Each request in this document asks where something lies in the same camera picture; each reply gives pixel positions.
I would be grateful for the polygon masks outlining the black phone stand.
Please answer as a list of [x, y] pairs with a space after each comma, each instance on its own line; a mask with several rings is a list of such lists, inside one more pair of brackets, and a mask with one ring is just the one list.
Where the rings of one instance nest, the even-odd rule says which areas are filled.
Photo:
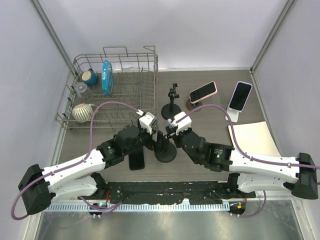
[[154, 152], [155, 158], [161, 163], [170, 163], [175, 159], [177, 149], [175, 145], [165, 137], [163, 137], [163, 146], [164, 148], [161, 152]]
[[170, 88], [168, 93], [170, 103], [164, 105], [161, 109], [161, 116], [165, 120], [172, 119], [175, 115], [179, 114], [182, 111], [181, 108], [174, 103], [174, 100], [180, 97], [180, 95], [176, 91], [177, 87], [177, 83], [172, 84], [172, 88]]

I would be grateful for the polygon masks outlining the black front phone stand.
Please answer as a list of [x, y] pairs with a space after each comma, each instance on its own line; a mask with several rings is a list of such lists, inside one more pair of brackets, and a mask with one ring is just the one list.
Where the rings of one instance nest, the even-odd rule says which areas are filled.
[[172, 84], [172, 88], [170, 88], [168, 93], [170, 103], [164, 105], [161, 109], [161, 116], [165, 120], [172, 119], [175, 115], [179, 114], [182, 111], [181, 108], [174, 103], [174, 100], [180, 97], [180, 95], [176, 91], [177, 87], [177, 83]]

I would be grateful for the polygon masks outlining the black phone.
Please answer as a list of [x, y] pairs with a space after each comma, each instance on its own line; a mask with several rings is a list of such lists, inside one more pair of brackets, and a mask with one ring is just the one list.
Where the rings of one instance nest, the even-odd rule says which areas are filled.
[[129, 169], [138, 171], [145, 168], [144, 149], [141, 147], [138, 150], [128, 155]]

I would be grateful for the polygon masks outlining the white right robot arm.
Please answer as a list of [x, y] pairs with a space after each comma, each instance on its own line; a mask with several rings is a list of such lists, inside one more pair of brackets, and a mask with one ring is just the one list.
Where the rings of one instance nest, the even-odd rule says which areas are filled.
[[177, 132], [175, 127], [168, 126], [166, 132], [194, 164], [213, 172], [229, 172], [225, 190], [230, 197], [256, 191], [285, 191], [307, 200], [319, 197], [316, 166], [307, 153], [274, 157], [210, 143], [190, 127]]

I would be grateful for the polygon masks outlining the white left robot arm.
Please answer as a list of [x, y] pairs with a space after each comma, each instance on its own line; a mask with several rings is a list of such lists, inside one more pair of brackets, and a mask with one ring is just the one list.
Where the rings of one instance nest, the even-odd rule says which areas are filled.
[[17, 198], [22, 199], [28, 216], [40, 213], [58, 196], [55, 191], [62, 184], [117, 165], [125, 156], [143, 147], [156, 151], [162, 138], [160, 130], [148, 132], [142, 127], [127, 125], [112, 139], [96, 148], [91, 147], [85, 155], [50, 167], [40, 168], [38, 164], [30, 166], [18, 184], [20, 193]]

